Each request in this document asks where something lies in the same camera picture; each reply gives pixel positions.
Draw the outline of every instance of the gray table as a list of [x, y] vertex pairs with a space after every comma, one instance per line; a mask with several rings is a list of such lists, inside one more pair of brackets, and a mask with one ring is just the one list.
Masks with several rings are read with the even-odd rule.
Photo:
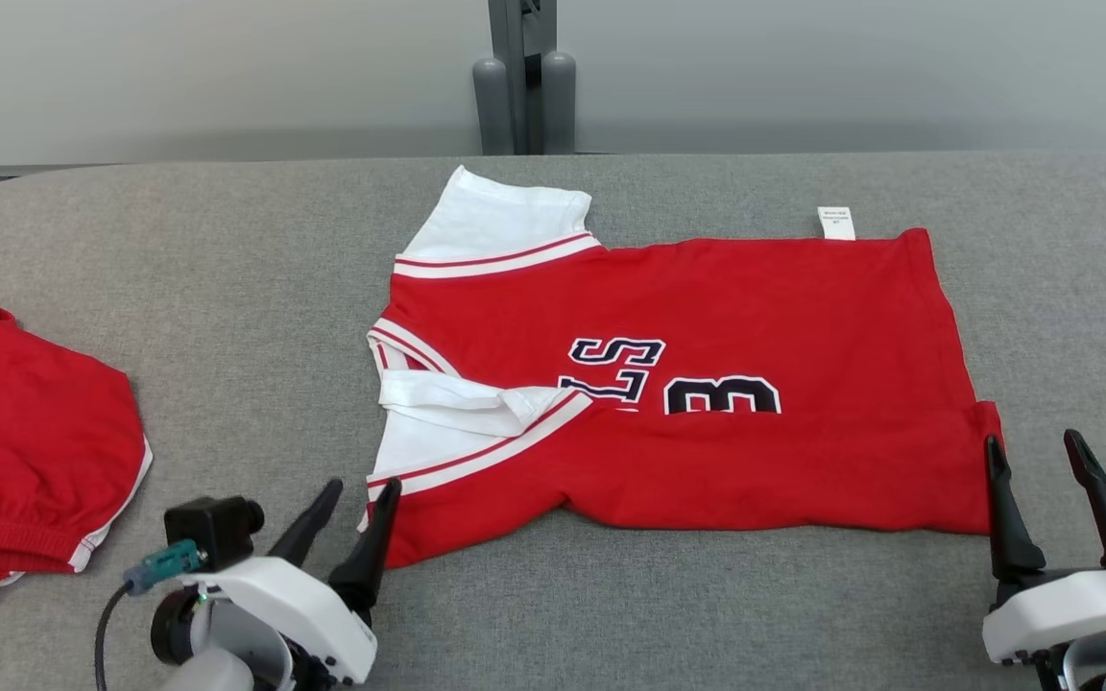
[[[111, 167], [0, 185], [0, 305], [122, 368], [156, 461], [83, 576], [0, 590], [0, 688], [91, 688], [92, 631], [161, 511], [242, 493], [263, 543], [328, 477], [349, 482], [307, 568], [342, 558], [382, 433], [365, 329], [460, 161]], [[890, 154], [482, 158], [478, 174], [585, 189], [605, 244], [812, 237], [851, 206], [862, 237], [930, 228], [1015, 491], [1053, 564], [1097, 540], [1061, 433], [1106, 463], [1106, 156]], [[387, 574], [371, 688], [1035, 687], [989, 664], [983, 538], [804, 527], [605, 528], [555, 512]], [[150, 688], [157, 596], [109, 628], [111, 689]]]

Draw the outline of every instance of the gray rounded cylinder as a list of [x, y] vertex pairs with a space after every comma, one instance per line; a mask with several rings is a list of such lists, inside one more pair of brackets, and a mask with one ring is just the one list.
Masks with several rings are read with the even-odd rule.
[[510, 122], [510, 87], [505, 63], [498, 57], [480, 57], [472, 65], [480, 123], [480, 151], [486, 156], [514, 154], [514, 130]]
[[574, 154], [574, 57], [553, 51], [541, 59], [544, 153]]

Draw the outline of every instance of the white and red striped trim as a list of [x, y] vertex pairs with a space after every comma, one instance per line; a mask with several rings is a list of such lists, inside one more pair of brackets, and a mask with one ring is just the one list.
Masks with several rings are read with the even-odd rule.
[[396, 255], [395, 273], [413, 279], [460, 279], [534, 266], [552, 259], [568, 258], [586, 250], [601, 248], [601, 241], [589, 232], [557, 237], [528, 250], [482, 258], [425, 259], [408, 254]]
[[399, 358], [394, 357], [394, 355], [398, 352], [408, 355], [417, 362], [418, 366], [427, 368], [427, 370], [460, 376], [451, 363], [444, 358], [438, 350], [435, 350], [429, 343], [421, 341], [416, 333], [399, 326], [394, 321], [388, 318], [376, 321], [374, 328], [366, 334], [366, 338], [369, 342], [369, 350], [373, 350], [374, 364], [378, 366], [378, 371], [384, 368], [411, 368], [407, 364], [401, 367], [397, 366], [396, 362]]
[[566, 423], [570, 423], [572, 419], [575, 419], [580, 412], [586, 411], [588, 407], [592, 407], [591, 397], [581, 392], [581, 390], [567, 389], [561, 401], [554, 404], [547, 412], [544, 412], [543, 416], [532, 423], [532, 427], [528, 428], [526, 432], [523, 432], [519, 437], [492, 443], [491, 447], [479, 450], [473, 454], [462, 456], [462, 458], [425, 464], [425, 467], [397, 469], [394, 472], [375, 473], [374, 475], [366, 477], [365, 482], [368, 485], [369, 502], [378, 499], [378, 494], [382, 494], [382, 488], [393, 477], [398, 477], [399, 480], [404, 481], [404, 494], [413, 494], [415, 491], [432, 490], [434, 486], [447, 484], [447, 482], [460, 480], [461, 477], [472, 475], [472, 473], [482, 471], [482, 469], [495, 467], [495, 464], [503, 462], [505, 459], [521, 454], [521, 452], [534, 447], [535, 443], [549, 438], [551, 433], [556, 432], [557, 429], [561, 429]]

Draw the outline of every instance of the white label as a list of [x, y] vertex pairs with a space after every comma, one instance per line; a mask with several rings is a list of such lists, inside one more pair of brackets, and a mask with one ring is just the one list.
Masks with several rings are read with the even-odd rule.
[[822, 232], [826, 240], [856, 240], [852, 228], [852, 209], [847, 207], [818, 207], [817, 219], [822, 221]]

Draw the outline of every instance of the red jersey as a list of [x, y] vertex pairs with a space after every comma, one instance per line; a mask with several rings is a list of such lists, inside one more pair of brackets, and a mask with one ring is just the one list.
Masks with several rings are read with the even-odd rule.
[[411, 494], [392, 564], [563, 504], [632, 527], [987, 531], [1000, 423], [927, 231], [606, 250], [588, 200], [460, 169], [396, 258], [369, 343], [427, 373], [383, 377], [369, 485]]

